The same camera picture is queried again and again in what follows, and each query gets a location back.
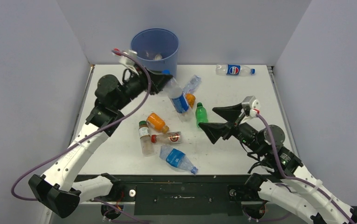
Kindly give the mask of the Pepsi bottle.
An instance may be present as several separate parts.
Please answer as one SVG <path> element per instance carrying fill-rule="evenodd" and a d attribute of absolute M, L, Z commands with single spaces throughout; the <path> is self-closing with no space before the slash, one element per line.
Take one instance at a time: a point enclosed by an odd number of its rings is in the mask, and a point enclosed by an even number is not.
<path fill-rule="evenodd" d="M 238 64 L 216 64 L 216 74 L 223 76 L 253 76 L 255 69 Z"/>
<path fill-rule="evenodd" d="M 180 85 L 177 83 L 176 79 L 172 77 L 163 91 L 167 94 L 170 99 L 176 113 L 178 114 L 179 119 L 182 122 L 189 122 L 193 118 L 192 109 L 185 97 L 185 93 Z"/>

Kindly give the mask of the green plastic bottle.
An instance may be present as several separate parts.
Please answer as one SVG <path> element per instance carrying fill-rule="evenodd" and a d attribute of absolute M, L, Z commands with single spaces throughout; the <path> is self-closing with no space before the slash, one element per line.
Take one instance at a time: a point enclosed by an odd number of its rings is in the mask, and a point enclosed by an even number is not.
<path fill-rule="evenodd" d="M 199 127 L 199 123 L 208 123 L 207 110 L 201 102 L 197 103 L 197 108 L 195 111 L 196 124 Z"/>

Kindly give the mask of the wide clear plastic jar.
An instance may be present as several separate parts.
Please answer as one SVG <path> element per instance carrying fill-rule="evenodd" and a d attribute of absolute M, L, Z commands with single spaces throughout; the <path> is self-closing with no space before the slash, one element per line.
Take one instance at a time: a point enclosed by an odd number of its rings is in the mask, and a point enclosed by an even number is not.
<path fill-rule="evenodd" d="M 145 51 L 145 59 L 159 61 L 163 59 L 161 53 L 153 52 L 153 51 Z"/>

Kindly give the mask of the crushed blue-label water bottle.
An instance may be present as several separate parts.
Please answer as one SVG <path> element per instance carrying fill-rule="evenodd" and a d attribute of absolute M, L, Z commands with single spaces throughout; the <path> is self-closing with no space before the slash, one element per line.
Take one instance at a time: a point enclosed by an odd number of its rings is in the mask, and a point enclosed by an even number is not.
<path fill-rule="evenodd" d="M 176 148 L 168 145 L 162 145 L 159 157 L 171 167 L 190 172 L 193 175 L 198 173 L 198 168 L 194 166 L 186 154 Z"/>

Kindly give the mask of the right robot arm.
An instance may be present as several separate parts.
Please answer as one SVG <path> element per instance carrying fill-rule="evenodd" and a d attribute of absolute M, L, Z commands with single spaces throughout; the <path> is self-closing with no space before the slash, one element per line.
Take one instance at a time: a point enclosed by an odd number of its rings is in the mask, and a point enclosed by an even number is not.
<path fill-rule="evenodd" d="M 284 146 L 281 128 L 267 124 L 258 131 L 248 124 L 249 119 L 261 118 L 256 103 L 215 107 L 213 111 L 225 123 L 199 123 L 212 143 L 236 138 L 249 149 L 247 155 L 256 160 L 256 166 L 294 189 L 294 193 L 286 192 L 260 174 L 251 174 L 244 187 L 247 198 L 272 202 L 308 224 L 357 224 L 357 206 L 339 200 L 310 173 L 301 159 Z"/>

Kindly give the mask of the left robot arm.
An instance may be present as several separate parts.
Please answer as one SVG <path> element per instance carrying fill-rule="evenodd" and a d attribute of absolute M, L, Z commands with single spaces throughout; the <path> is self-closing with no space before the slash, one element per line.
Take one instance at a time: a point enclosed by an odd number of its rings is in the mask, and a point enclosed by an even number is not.
<path fill-rule="evenodd" d="M 81 182 L 75 179 L 92 154 L 115 132 L 124 118 L 121 112 L 140 93 L 161 92 L 173 78 L 170 74 L 145 73 L 131 75 L 122 83 L 108 74 L 98 80 L 95 106 L 86 118 L 69 151 L 42 175 L 33 175 L 28 184 L 35 198 L 61 218 L 70 216 L 77 206 L 94 198 L 114 201 L 120 188 L 114 176 L 103 173 Z"/>

